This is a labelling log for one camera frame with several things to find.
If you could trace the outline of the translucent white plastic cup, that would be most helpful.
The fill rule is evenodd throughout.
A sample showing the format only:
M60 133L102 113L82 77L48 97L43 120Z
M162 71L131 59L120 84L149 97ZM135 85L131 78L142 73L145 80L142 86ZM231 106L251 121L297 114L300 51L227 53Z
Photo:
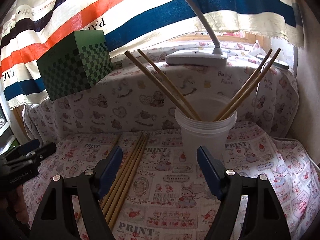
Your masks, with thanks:
M235 125L237 113L227 119L215 121L220 111L230 102L221 94L190 94L186 99L201 117L193 120L186 117L179 108L175 109L175 120L179 124L182 135L183 150L187 157L196 158L197 149L205 146L212 157L223 160L228 133Z

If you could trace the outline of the green checkered box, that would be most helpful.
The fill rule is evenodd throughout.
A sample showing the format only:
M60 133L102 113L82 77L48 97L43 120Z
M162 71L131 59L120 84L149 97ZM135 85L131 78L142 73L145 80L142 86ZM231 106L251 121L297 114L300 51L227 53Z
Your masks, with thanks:
M37 66L52 101L90 89L113 71L102 30L70 33L45 52Z

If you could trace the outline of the baby bear print cloth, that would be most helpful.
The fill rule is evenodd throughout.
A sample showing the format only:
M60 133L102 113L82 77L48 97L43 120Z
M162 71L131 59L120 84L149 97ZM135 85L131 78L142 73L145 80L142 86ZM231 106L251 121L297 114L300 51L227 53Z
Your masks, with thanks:
M259 66L265 55L259 43L223 42L224 67L171 66L165 57L179 50L212 51L208 41L170 42L160 48L141 49L186 97L190 94L221 94L232 98ZM138 51L141 63L149 63ZM115 70L94 87L57 100L25 105L22 116L27 135L42 143L58 142L69 134L111 133L172 129L175 105L127 57L115 59ZM238 120L256 122L265 132L284 137L299 105L295 76L271 67L258 88L240 105Z

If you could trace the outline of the striped Hermes Paris curtain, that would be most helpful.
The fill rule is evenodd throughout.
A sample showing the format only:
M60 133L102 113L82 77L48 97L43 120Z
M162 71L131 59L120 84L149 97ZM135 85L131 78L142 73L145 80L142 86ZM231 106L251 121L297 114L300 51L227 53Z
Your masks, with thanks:
M1 83L10 109L41 103L47 92L37 60L77 30L102 30L111 57L204 31L185 0L3 0ZM193 0L218 33L286 39L301 47L302 20L296 0Z

